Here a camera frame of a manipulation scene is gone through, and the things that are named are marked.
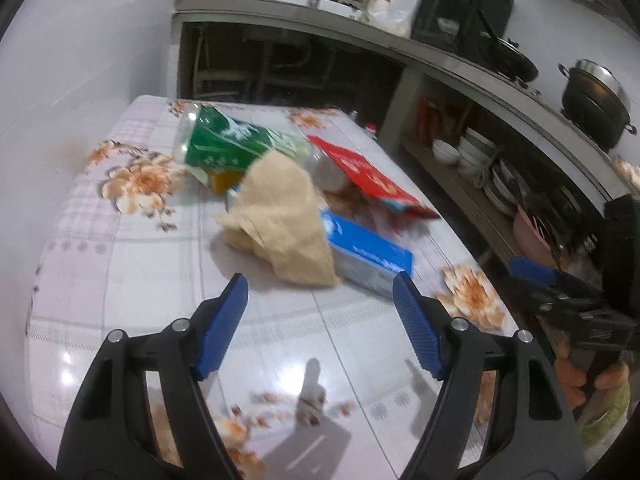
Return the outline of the right hand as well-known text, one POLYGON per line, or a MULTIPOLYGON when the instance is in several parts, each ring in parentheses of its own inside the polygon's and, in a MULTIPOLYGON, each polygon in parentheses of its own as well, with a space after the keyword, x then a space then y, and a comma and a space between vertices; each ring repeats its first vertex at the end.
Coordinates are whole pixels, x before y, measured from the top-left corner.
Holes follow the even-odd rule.
MULTIPOLYGON (((570 352, 572 349, 568 340, 561 339, 555 346, 554 369, 568 406, 574 410, 587 402, 584 387, 590 382, 590 379, 587 378, 587 374, 583 370, 572 363, 570 352)), ((614 404, 616 396, 628 385, 628 379, 629 366, 624 361, 610 365, 596 379, 593 379, 593 385, 603 393, 603 398, 592 409, 592 414, 596 416, 604 414, 614 404)))

